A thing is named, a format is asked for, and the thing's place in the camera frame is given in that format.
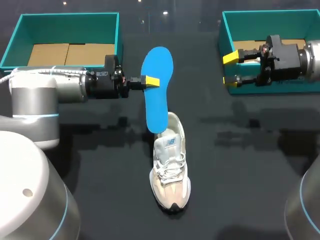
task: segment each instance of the white sneaker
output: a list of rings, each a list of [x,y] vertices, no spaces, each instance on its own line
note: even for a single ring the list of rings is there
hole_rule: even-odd
[[[149,175],[158,203],[172,212],[183,209],[190,197],[191,184],[186,162],[186,138],[182,124],[168,113],[167,129],[155,136],[153,169]]]

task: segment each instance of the blue insole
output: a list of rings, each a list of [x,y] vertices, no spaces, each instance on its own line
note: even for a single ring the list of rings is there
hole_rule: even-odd
[[[144,90],[146,125],[154,134],[162,133],[168,127],[167,87],[173,72],[171,53],[162,46],[149,51],[142,64],[141,75],[160,79],[160,87]]]

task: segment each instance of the cardboard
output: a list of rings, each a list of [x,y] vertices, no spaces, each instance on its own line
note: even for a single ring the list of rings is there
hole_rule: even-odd
[[[33,46],[28,66],[58,66],[65,65],[69,44],[35,44]]]
[[[252,49],[259,49],[259,46],[265,44],[266,41],[254,41],[254,40],[250,40],[250,41],[234,41],[233,45],[235,47],[235,49],[243,49],[243,50],[252,50]],[[283,44],[297,44],[299,49],[303,49],[306,41],[304,39],[282,39],[282,43]],[[257,62],[257,60],[253,59],[253,60],[246,60],[244,61],[245,63],[255,63]]]
[[[104,65],[115,54],[114,44],[35,44],[28,66]]]
[[[104,65],[106,55],[114,54],[114,44],[70,44],[65,65]]]

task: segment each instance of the black table surface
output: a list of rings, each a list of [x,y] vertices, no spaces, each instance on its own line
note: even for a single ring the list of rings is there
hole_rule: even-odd
[[[172,54],[167,101],[185,130],[192,186],[184,212],[168,215],[158,208],[141,92],[61,105],[60,145],[46,153],[78,203],[80,240],[288,240],[284,205],[318,155],[320,97],[230,96],[222,84],[218,25],[223,10],[315,9],[320,3],[66,1],[2,1],[0,54],[20,14],[120,12],[128,76],[140,74],[153,47]],[[0,111],[10,116],[7,85],[0,96]]]

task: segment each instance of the cable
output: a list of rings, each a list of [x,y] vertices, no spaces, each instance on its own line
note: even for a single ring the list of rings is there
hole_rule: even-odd
[[[17,68],[12,71],[10,75],[7,75],[0,79],[0,84],[8,81],[9,79],[13,78],[16,73],[26,72],[30,74],[79,74],[79,75],[88,75],[90,74],[87,70],[67,70],[67,69],[35,69],[35,70],[26,70],[26,71],[19,71]]]

